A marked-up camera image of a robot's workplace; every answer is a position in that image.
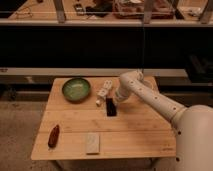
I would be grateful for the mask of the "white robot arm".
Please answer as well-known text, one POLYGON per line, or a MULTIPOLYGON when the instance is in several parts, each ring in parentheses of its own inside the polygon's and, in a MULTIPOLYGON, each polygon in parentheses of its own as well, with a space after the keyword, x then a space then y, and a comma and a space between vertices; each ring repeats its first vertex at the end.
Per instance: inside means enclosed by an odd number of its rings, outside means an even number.
POLYGON ((117 104, 134 93, 175 129, 175 171, 213 171, 213 107, 186 107, 147 87, 137 71, 121 74, 119 83, 117 104))

